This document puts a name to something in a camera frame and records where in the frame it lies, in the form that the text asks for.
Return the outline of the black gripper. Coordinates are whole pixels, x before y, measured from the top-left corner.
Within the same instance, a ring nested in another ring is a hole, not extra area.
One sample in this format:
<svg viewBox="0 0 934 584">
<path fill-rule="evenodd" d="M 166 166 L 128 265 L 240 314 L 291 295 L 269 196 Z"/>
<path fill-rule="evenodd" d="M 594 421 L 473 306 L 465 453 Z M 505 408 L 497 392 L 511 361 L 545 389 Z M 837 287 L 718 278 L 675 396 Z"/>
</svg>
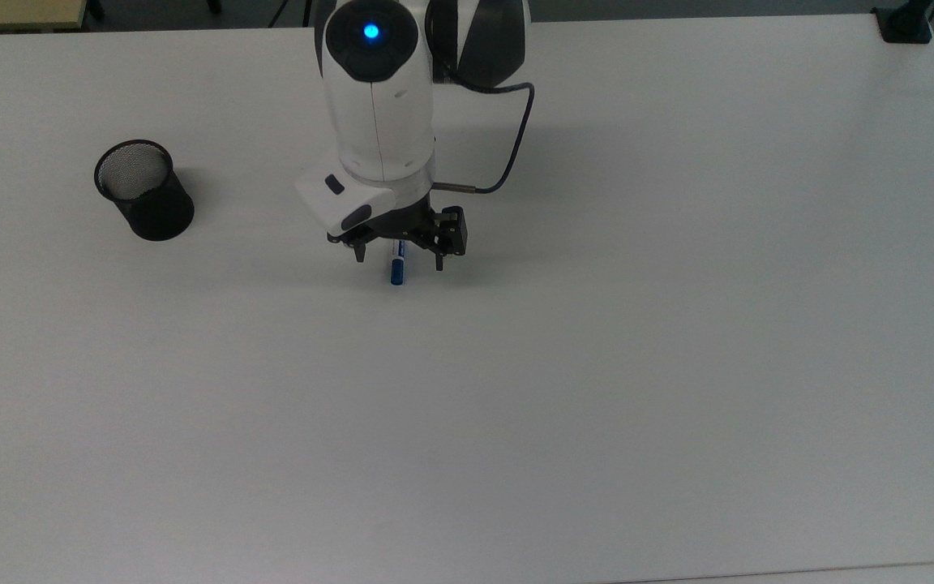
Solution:
<svg viewBox="0 0 934 584">
<path fill-rule="evenodd" d="M 434 255 L 436 270 L 442 271 L 445 256 L 466 254 L 464 210 L 452 206 L 437 212 L 431 207 L 431 197 L 425 195 L 414 204 L 367 219 L 341 235 L 327 236 L 330 243 L 352 248 L 359 264 L 366 261 L 368 243 L 379 238 L 403 240 L 426 249 Z"/>
</svg>

